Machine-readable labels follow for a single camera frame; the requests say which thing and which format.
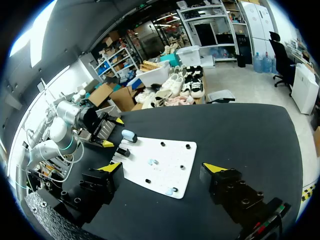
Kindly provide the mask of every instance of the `black and white sneaker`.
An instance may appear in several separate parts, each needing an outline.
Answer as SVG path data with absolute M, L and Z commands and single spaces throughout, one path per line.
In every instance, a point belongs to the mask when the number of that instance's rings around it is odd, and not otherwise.
M 189 74 L 185 77 L 184 83 L 182 84 L 180 96 L 184 96 L 184 97 L 190 96 L 192 80 L 193 80 L 193 77 L 191 74 Z
M 194 99 L 201 98 L 205 95 L 204 84 L 201 78 L 193 78 L 191 83 L 191 97 Z

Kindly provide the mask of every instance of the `blue water bottle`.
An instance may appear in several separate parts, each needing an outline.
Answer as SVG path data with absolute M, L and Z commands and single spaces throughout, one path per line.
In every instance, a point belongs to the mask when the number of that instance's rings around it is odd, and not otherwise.
M 253 57 L 253 70 L 257 73 L 263 72 L 262 59 L 258 52 L 256 53 L 256 56 Z
M 265 57 L 263 58 L 263 72 L 270 74 L 272 72 L 272 60 L 268 57 L 268 52 L 265 52 Z

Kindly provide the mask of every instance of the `yellow tape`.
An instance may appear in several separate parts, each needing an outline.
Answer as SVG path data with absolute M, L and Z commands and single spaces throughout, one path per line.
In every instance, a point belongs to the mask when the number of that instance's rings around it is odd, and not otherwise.
M 115 121 L 116 121 L 117 123 L 124 124 L 124 122 L 120 119 L 120 117 L 118 117 Z
M 104 148 L 110 148 L 110 147 L 114 147 L 115 145 L 110 141 L 104 140 L 103 143 L 102 143 L 102 146 Z
M 103 170 L 105 172 L 111 173 L 113 170 L 115 170 L 119 166 L 120 162 L 114 163 L 114 164 L 109 164 L 108 166 L 103 166 L 98 168 L 97 170 Z
M 213 172 L 214 174 L 216 172 L 220 172 L 221 170 L 228 170 L 226 168 L 223 168 L 223 167 L 219 167 L 219 166 L 215 166 L 215 165 L 211 165 L 209 163 L 204 163 L 204 165 L 211 171 Z

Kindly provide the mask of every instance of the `teal box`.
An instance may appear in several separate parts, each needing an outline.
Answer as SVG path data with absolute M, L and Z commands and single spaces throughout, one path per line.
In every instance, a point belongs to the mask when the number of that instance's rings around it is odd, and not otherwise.
M 175 67 L 175 66 L 178 66 L 180 65 L 179 64 L 179 57 L 175 54 L 175 53 L 172 53 L 172 54 L 168 54 L 168 55 L 165 55 L 165 56 L 161 56 L 160 57 L 160 62 L 163 62 L 163 61 L 166 61 L 166 60 L 169 60 L 170 61 L 170 65 L 171 67 Z

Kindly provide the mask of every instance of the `small blue object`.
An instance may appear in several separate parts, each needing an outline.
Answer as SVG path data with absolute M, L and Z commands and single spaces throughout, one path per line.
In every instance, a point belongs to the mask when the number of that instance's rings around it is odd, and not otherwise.
M 136 143 L 138 140 L 137 135 L 132 131 L 125 129 L 125 130 L 122 130 L 121 134 L 125 140 L 128 140 L 130 142 Z
M 172 67 L 175 67 L 175 66 L 179 65 L 179 57 L 175 53 L 168 54 L 168 55 L 160 57 L 160 62 L 163 62 L 163 61 L 166 61 L 166 60 L 170 61 L 170 65 Z
M 172 194 L 174 194 L 174 191 L 173 191 L 172 188 L 169 188 L 169 189 L 165 192 L 165 194 L 167 194 L 168 196 L 171 196 Z

